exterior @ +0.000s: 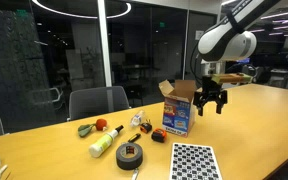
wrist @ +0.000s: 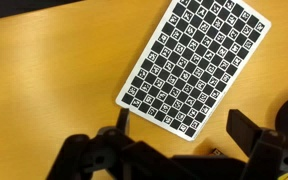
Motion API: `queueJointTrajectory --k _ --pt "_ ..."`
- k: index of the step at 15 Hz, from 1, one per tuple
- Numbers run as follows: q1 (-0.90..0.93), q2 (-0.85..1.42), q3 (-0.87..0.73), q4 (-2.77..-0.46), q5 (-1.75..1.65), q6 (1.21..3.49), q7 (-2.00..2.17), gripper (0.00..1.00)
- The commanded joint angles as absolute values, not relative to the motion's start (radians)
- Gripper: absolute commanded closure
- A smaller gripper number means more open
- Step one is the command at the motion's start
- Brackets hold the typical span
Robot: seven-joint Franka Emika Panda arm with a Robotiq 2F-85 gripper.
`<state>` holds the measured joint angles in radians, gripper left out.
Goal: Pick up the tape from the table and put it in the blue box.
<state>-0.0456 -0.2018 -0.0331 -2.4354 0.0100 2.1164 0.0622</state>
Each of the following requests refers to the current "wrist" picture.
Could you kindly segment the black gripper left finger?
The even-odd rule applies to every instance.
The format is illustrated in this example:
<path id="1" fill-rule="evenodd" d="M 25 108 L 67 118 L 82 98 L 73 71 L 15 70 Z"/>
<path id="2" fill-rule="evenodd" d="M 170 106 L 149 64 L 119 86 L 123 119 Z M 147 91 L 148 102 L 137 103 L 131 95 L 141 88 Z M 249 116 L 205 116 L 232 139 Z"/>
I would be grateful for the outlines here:
<path id="1" fill-rule="evenodd" d="M 106 170 L 114 180 L 131 180 L 133 168 L 121 152 L 134 143 L 128 136 L 129 110 L 122 108 L 115 126 L 100 128 L 94 138 L 74 134 L 65 139 L 46 180 L 91 180 Z"/>

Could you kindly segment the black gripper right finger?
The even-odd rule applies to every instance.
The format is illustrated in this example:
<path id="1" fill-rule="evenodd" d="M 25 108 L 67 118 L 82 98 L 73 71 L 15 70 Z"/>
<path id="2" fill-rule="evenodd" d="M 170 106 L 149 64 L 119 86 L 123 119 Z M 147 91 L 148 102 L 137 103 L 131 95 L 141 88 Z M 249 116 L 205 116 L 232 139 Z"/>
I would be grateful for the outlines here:
<path id="1" fill-rule="evenodd" d="M 261 128 L 238 109 L 228 113 L 226 131 L 248 157 L 241 180 L 277 180 L 288 173 L 288 137 Z"/>

